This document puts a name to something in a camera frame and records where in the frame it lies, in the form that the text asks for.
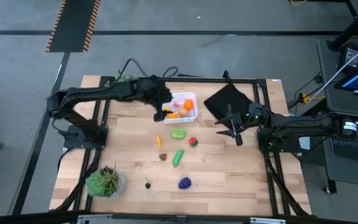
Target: succulent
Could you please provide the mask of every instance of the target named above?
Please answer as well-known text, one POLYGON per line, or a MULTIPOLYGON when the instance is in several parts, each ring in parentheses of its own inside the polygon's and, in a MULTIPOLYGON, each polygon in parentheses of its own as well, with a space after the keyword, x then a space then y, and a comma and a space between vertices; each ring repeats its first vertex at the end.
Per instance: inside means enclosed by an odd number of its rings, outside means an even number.
POLYGON ((106 166, 93 172, 85 182, 90 196, 107 197, 117 190, 118 176, 117 173, 106 166))

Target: toy fruit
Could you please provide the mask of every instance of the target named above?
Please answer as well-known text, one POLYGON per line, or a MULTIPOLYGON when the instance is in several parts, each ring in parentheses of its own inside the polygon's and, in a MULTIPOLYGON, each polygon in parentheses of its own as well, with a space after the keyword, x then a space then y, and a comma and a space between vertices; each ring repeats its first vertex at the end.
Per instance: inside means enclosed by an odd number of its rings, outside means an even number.
POLYGON ((161 159, 161 161, 165 161, 167 159, 167 153, 160 154, 159 158, 161 159))
POLYGON ((179 165, 179 161, 181 159, 181 157, 183 156, 183 153, 185 153, 183 150, 178 150, 177 154, 175 155, 175 157, 173 158, 173 166, 177 167, 179 165))
POLYGON ((187 110, 193 109, 193 100, 186 100, 183 105, 187 110))
POLYGON ((158 147, 161 148, 161 139, 160 139, 160 136, 157 136, 157 144, 158 144, 158 147))
POLYGON ((174 138, 184 138, 186 137, 186 131, 180 128, 174 128, 172 129, 171 135, 174 138))
POLYGON ((189 144, 190 144, 191 146, 197 146, 198 141, 197 141, 196 138, 191 138, 191 139, 189 140, 189 144))
POLYGON ((177 113, 168 114, 168 119, 175 119, 175 118, 179 118, 177 113))
POLYGON ((187 114, 189 113, 188 110, 184 109, 184 108, 180 108, 179 111, 178 111, 179 115, 182 116, 182 117, 185 117, 187 116, 187 114))
POLYGON ((179 182, 178 186, 180 189, 187 189, 191 186, 191 180, 188 177, 185 177, 179 182))

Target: white basket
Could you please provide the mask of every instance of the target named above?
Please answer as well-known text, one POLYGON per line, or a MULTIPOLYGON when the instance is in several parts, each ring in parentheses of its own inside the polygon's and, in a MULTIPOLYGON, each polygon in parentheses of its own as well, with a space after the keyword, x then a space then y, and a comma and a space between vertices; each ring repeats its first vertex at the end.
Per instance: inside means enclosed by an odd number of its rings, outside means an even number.
POLYGON ((177 113, 178 110, 183 107, 185 100, 193 100, 193 109, 189 110, 189 113, 185 118, 165 118, 164 124, 180 124, 195 121, 198 115, 196 95, 194 93, 172 93, 172 97, 172 101, 170 103, 164 103, 162 105, 162 109, 164 109, 165 106, 169 105, 170 111, 177 113), (179 107, 173 106, 173 103, 175 101, 179 102, 179 107))

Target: concrete floor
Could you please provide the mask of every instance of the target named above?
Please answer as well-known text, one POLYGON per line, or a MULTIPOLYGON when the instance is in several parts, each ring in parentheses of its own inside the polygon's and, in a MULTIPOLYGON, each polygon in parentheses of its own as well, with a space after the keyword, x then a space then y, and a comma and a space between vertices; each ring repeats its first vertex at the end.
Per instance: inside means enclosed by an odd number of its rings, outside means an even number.
MULTIPOLYGON (((0 29, 50 30, 61 0, 0 0, 0 29)), ((345 4, 287 0, 104 0, 96 30, 343 30, 352 17, 345 4)), ((19 178, 63 54, 45 53, 49 36, 0 36, 0 215, 9 212, 19 178)), ((115 75, 136 58, 148 73, 169 66, 203 77, 282 79, 287 101, 319 72, 316 43, 323 37, 93 36, 89 52, 71 54, 61 88, 79 86, 83 75, 115 75)), ((134 67, 129 73, 137 73, 134 67)), ((305 88, 318 87, 314 82, 305 88)), ((23 212, 46 212, 63 138, 48 128, 23 212)), ((324 167, 303 166, 313 214, 358 221, 358 185, 338 183, 321 191, 324 167)), ((117 223, 133 223, 119 220, 117 223)))

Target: wooden tabletop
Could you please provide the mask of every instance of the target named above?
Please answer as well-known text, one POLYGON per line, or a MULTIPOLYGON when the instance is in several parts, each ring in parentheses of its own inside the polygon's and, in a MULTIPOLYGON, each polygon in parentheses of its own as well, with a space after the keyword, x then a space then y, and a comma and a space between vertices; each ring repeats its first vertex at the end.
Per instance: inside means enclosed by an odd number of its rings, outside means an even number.
MULTIPOLYGON (((84 76, 82 87, 99 85, 100 76, 84 76)), ((244 144, 216 134, 225 130, 222 124, 206 109, 204 100, 221 89, 225 83, 178 83, 167 86, 173 93, 193 92, 196 95, 198 117, 194 123, 164 124, 153 122, 154 109, 143 103, 112 101, 107 125, 108 140, 100 158, 100 167, 114 167, 127 178, 124 194, 114 200, 94 197, 91 211, 106 213, 148 213, 188 215, 271 216, 269 189, 264 158, 258 150, 256 128, 242 132, 244 144), (173 139, 170 131, 183 128, 185 139, 173 139), (156 142, 159 135, 162 148, 156 142), (199 144, 190 147, 189 138, 196 137, 199 144), (177 150, 185 151, 179 166, 172 166, 177 150), (160 161, 158 155, 167 153, 160 161), (189 189, 178 188, 179 181, 189 177, 189 189), (146 189, 149 180, 151 188, 146 189)), ((251 84, 235 84, 237 89, 254 100, 251 84)), ((270 104, 274 113, 288 115, 287 104, 280 80, 267 80, 270 104)), ((263 103, 263 93, 259 90, 263 103)), ((76 111, 91 118, 94 102, 76 105, 76 111)), ((98 121, 104 108, 101 103, 98 121)), ((62 160, 50 208, 58 207, 78 181, 83 149, 75 149, 62 160)), ((285 183, 304 210, 310 213, 300 163, 289 153, 281 153, 285 183)), ((276 186, 278 207, 282 212, 280 191, 276 186)), ((84 208, 84 187, 80 208, 84 208)))

